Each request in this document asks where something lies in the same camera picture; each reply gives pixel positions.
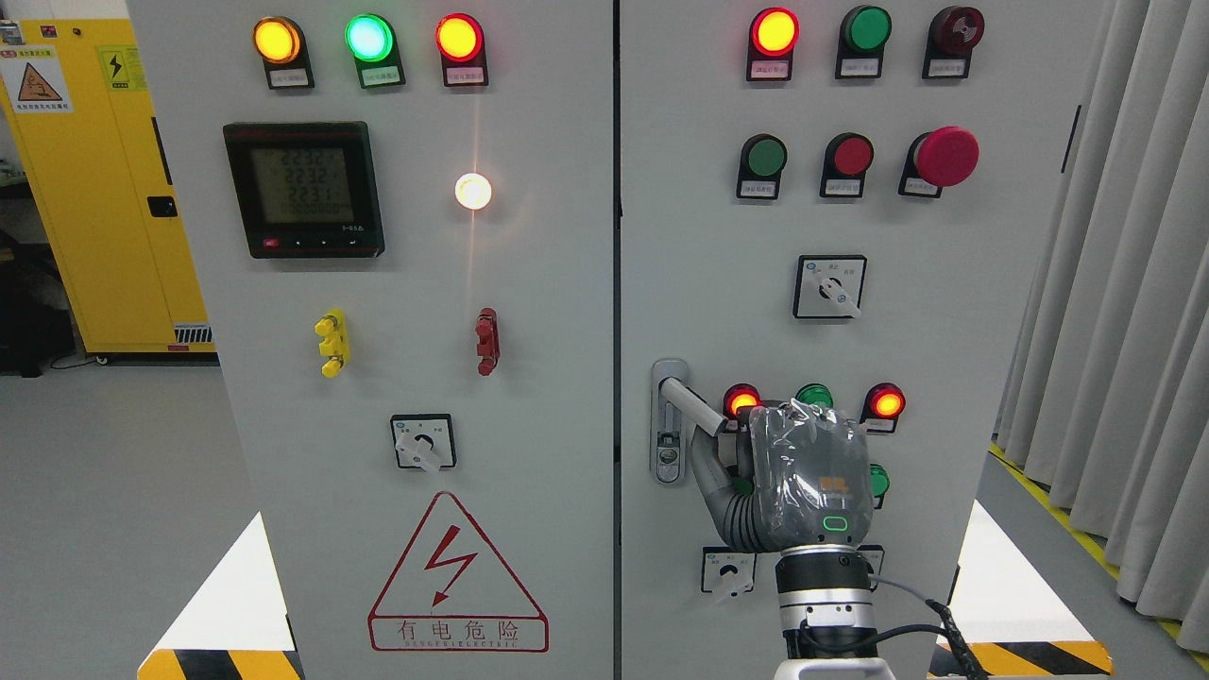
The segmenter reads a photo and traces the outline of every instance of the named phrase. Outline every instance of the yellow safety cabinet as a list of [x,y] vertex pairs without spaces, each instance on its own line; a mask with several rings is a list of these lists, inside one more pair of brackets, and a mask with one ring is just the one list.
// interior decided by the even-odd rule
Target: yellow safety cabinet
[[131,23],[18,25],[0,45],[5,115],[85,348],[213,352]]

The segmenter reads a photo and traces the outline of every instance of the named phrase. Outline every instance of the digital power meter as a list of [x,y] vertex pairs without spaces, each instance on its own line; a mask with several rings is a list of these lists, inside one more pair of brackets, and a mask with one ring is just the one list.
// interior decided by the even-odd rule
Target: digital power meter
[[361,121],[222,126],[253,258],[376,258],[386,249]]

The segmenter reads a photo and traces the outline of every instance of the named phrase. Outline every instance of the red terminal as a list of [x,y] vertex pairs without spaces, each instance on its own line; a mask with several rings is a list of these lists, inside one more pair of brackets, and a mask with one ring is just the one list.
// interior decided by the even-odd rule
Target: red terminal
[[496,319],[496,310],[482,307],[479,311],[479,321],[474,324],[474,333],[479,336],[475,352],[482,361],[479,362],[479,375],[487,376],[496,370],[499,363],[499,324]]
[[954,5],[941,10],[932,19],[932,44],[945,54],[965,57],[978,46],[985,30],[987,21],[982,12]]
[[873,165],[873,144],[864,137],[854,134],[835,148],[832,163],[840,174],[856,177]]
[[914,160],[919,177],[929,184],[961,184],[978,165],[978,139],[962,127],[942,127],[915,145]]
[[727,390],[722,403],[727,416],[736,419],[740,409],[760,405],[759,391],[752,385],[740,382]]

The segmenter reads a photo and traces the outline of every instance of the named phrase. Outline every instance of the white curtain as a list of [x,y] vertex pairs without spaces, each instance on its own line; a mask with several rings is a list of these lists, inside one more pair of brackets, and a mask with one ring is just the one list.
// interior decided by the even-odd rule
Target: white curtain
[[1118,0],[999,444],[1209,652],[1209,0]]

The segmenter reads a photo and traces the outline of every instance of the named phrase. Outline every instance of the high voltage warning sign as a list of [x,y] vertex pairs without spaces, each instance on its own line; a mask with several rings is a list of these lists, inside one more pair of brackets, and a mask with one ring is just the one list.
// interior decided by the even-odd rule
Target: high voltage warning sign
[[71,111],[68,83],[53,47],[0,50],[0,77],[18,114]]
[[134,92],[147,88],[137,45],[105,45],[97,47],[97,54],[100,57],[100,70],[105,74],[105,83],[110,90]]
[[545,652],[545,612],[461,501],[433,497],[369,616],[380,652]]

